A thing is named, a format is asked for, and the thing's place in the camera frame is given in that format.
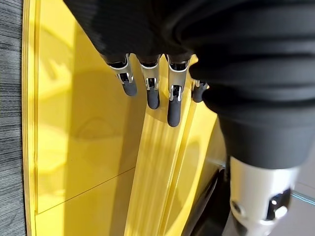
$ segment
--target yellow cabinet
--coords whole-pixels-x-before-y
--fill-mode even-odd
[[[193,80],[172,128],[165,58],[151,110],[136,57],[130,98],[62,0],[24,1],[22,61],[28,235],[180,235],[214,170],[216,115],[191,101]]]

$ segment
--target gray floor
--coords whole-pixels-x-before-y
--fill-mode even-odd
[[[24,236],[22,0],[0,0],[0,236]]]

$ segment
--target robotic finger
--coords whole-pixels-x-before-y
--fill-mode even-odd
[[[123,89],[128,96],[135,96],[137,94],[137,85],[133,79],[133,72],[131,63],[129,61],[129,54],[105,56],[101,55],[106,64],[115,72],[115,76],[123,85]]]
[[[168,61],[168,112],[167,122],[176,127],[181,119],[181,103],[191,55],[167,55]]]

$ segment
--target robotic hand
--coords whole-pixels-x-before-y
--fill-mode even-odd
[[[187,3],[164,35],[196,52],[194,79],[216,112],[240,235],[269,235],[286,215],[315,134],[315,1]]]
[[[268,235],[315,134],[315,0],[64,1],[102,55],[196,53],[189,72],[210,86],[202,99],[220,119],[235,225]],[[132,77],[118,78],[136,93]]]

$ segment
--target black ribbed fabric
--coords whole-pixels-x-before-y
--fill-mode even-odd
[[[64,0],[95,48],[103,55],[153,56],[185,53],[160,34],[161,8],[150,0]]]

